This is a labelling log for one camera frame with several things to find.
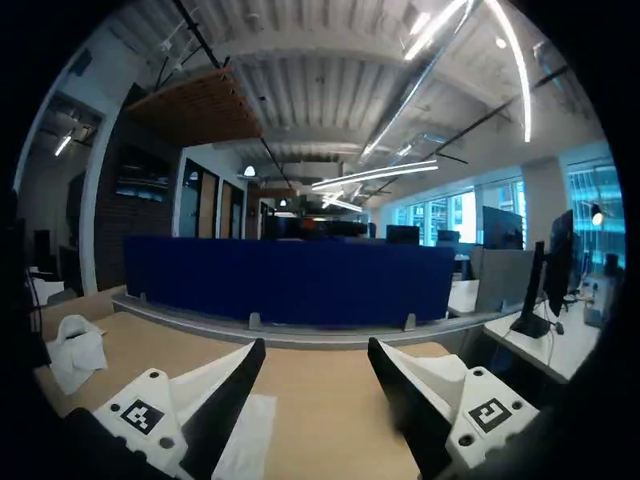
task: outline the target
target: white tissue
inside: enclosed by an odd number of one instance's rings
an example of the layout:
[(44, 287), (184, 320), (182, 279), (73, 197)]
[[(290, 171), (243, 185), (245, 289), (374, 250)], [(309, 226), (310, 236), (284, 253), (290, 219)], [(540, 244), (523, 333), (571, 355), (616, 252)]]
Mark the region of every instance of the white tissue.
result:
[(72, 394), (95, 370), (106, 368), (103, 333), (81, 315), (68, 315), (60, 322), (58, 337), (46, 347), (51, 372), (64, 394)]

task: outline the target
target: doorway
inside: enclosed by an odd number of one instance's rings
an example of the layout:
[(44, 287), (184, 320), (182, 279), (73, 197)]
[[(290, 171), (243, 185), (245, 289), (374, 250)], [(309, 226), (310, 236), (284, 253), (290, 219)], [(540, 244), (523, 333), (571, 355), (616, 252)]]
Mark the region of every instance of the doorway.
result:
[(180, 237), (215, 238), (219, 177), (186, 160), (180, 201)]
[(220, 238), (242, 238), (244, 192), (228, 182), (222, 183)]

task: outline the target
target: wooden door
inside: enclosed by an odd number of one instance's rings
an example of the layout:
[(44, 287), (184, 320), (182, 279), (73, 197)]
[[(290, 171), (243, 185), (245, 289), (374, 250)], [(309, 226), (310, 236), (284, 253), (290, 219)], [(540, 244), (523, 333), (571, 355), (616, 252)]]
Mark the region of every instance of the wooden door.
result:
[(222, 208), (220, 211), (220, 238), (231, 236), (231, 209), (234, 190), (227, 182), (222, 184)]
[(218, 181), (207, 172), (202, 173), (200, 189), (200, 215), (198, 218), (198, 236), (200, 238), (215, 237), (216, 198), (218, 197)]

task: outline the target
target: white desk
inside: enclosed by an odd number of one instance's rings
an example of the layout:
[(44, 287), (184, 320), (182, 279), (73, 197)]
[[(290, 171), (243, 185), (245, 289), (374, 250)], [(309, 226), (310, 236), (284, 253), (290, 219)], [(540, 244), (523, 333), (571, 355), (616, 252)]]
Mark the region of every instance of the white desk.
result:
[[(560, 322), (564, 335), (558, 335), (551, 326), (549, 333), (540, 338), (531, 338), (509, 329), (520, 316), (520, 312), (485, 323), (483, 330), (498, 343), (524, 358), (532, 365), (547, 373), (560, 383), (568, 382), (586, 356), (594, 348), (600, 330), (588, 326), (582, 319), (584, 303), (569, 306), (569, 313), (562, 308), (556, 318), (549, 307), (547, 312), (552, 322)], [(536, 315), (544, 318), (544, 305), (535, 310)]]
[(472, 314), (475, 310), (475, 299), (478, 296), (479, 285), (479, 280), (451, 283), (451, 293), (449, 293), (447, 307), (449, 313), (458, 317)]

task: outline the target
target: white cloth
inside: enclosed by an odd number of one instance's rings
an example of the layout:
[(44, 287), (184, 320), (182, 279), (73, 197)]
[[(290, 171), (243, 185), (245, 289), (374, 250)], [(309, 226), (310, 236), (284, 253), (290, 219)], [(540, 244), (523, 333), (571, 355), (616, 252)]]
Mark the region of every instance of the white cloth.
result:
[(58, 337), (47, 343), (46, 348), (51, 357), (51, 372), (64, 394), (72, 394), (95, 370), (106, 368), (103, 334), (81, 315), (67, 315), (60, 322)]
[(249, 395), (212, 480), (262, 480), (274, 429), (276, 397)]

